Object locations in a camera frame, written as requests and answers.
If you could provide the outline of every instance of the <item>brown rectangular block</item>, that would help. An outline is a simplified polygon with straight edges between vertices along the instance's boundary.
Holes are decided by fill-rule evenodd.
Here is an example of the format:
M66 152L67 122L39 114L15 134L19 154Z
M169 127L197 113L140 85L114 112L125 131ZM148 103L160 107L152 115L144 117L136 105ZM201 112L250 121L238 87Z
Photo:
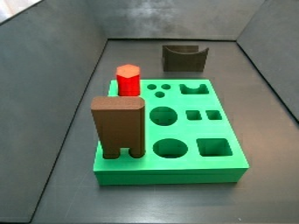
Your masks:
M145 101L137 96L98 96L90 103L103 158L129 148L132 158L145 154Z

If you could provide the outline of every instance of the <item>square hole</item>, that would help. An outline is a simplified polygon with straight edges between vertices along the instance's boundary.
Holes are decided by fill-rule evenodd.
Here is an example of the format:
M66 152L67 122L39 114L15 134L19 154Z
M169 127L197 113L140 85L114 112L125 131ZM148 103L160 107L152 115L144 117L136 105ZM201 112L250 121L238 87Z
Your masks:
M185 110L185 115L189 121L197 121L201 119L201 113L198 110Z
M217 110L206 110L209 120L221 120L220 112Z
M232 156L229 142L225 138L198 138L196 143L202 157Z

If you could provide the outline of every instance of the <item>dark brown block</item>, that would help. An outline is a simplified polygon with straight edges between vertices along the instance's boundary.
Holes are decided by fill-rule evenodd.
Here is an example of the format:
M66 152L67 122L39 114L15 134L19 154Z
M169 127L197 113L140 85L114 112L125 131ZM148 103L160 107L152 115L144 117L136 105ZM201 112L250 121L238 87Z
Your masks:
M98 96L90 103L103 158L118 158L129 148L132 158L145 154L145 101L137 96Z
M196 45L162 46L162 70L165 72L202 72L209 48L198 52Z

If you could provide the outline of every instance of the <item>red hexagonal prism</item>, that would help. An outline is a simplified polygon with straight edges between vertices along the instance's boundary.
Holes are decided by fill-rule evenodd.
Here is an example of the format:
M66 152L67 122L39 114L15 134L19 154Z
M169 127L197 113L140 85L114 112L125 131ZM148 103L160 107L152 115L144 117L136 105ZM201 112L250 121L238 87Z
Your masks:
M140 67L122 65L115 68L115 82L118 96L140 95Z

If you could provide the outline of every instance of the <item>green board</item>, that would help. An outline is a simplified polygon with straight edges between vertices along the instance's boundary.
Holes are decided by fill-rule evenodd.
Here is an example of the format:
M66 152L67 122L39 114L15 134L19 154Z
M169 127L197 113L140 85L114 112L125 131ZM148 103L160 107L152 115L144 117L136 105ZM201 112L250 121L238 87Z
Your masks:
M97 143L93 172L105 185L237 182L248 161L208 80L141 80L145 154L121 149L103 159ZM117 96L110 81L107 96Z

